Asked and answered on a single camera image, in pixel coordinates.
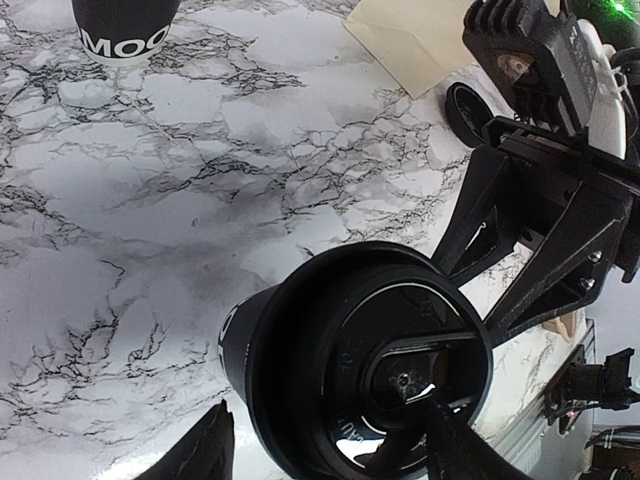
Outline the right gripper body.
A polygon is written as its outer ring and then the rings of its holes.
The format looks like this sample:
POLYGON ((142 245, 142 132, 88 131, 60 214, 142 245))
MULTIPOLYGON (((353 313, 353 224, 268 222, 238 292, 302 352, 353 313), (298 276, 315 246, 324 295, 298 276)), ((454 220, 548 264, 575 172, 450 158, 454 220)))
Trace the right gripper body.
POLYGON ((600 279, 613 267, 632 279, 632 165, 502 116, 483 134, 507 164, 482 233, 483 268, 521 243, 532 251, 527 269, 537 280, 600 279))

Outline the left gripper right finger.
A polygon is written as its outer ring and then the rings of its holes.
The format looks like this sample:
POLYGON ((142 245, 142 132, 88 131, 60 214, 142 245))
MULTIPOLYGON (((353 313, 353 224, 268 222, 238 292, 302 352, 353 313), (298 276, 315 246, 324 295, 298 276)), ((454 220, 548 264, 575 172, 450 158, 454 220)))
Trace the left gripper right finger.
POLYGON ((430 479, 529 479, 438 399, 426 401, 422 422, 427 434, 430 479))

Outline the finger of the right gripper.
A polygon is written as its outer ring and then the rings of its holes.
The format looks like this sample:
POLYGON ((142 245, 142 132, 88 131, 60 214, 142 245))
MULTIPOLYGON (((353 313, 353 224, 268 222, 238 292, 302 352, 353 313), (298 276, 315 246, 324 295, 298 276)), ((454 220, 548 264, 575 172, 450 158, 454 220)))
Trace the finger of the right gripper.
POLYGON ((595 301, 614 267, 630 196, 579 189, 486 318, 493 345, 595 301))
POLYGON ((471 280, 510 253, 510 160, 492 148, 471 155, 433 261, 451 280, 471 280))

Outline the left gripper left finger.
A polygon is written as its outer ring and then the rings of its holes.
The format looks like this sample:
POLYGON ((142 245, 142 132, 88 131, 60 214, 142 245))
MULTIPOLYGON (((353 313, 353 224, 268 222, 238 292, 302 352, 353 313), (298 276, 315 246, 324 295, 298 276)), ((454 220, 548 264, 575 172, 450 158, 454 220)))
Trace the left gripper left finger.
POLYGON ((135 480, 229 480, 234 453, 234 417, 222 400, 135 480))

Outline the black paper coffee cup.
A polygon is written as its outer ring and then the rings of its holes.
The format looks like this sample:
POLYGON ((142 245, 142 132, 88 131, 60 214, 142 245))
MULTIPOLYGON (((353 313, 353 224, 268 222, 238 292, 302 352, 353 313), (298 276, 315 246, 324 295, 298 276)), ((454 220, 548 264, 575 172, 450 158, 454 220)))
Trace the black paper coffee cup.
POLYGON ((252 337, 262 312, 278 285, 251 295, 226 315, 219 330, 217 350, 223 373, 236 394, 246 401, 246 370, 252 337))

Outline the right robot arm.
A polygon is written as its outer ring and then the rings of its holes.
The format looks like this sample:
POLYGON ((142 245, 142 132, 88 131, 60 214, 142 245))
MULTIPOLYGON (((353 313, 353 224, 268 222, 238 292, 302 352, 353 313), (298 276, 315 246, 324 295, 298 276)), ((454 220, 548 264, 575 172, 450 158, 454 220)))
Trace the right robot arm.
POLYGON ((433 258, 461 286, 531 250, 484 321, 500 345, 593 303, 611 269, 638 272, 639 113, 622 68, 639 52, 542 1, 476 1, 462 40, 514 114, 484 125, 433 258))

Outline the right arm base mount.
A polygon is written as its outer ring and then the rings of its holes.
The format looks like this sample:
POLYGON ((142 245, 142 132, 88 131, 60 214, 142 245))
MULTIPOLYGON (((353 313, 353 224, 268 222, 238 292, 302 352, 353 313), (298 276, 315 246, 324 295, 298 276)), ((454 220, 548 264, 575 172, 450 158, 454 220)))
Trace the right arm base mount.
POLYGON ((578 345, 543 392, 544 418, 549 426, 558 421, 560 434, 584 411, 620 411, 639 402, 629 376, 633 348, 607 356, 603 364, 588 363, 586 354, 586 347, 578 345))

